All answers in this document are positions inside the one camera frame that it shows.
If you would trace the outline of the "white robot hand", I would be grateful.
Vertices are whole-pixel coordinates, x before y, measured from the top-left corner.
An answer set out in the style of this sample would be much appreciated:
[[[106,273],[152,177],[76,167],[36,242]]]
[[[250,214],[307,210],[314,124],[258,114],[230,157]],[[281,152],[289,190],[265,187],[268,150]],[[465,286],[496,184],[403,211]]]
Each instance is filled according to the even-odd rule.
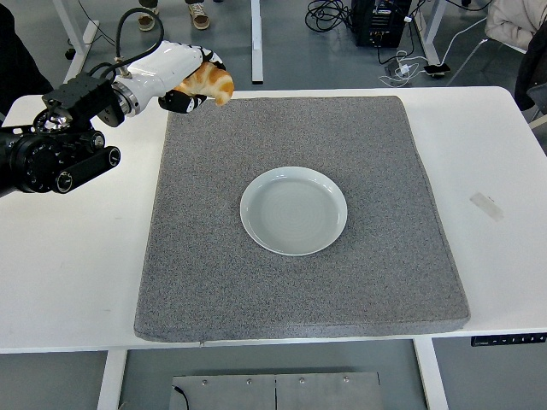
[[[164,97],[204,62],[225,68],[223,61],[212,50],[163,40],[151,54],[128,66],[130,78],[118,77],[118,82],[128,89],[129,115],[139,114],[154,97]]]

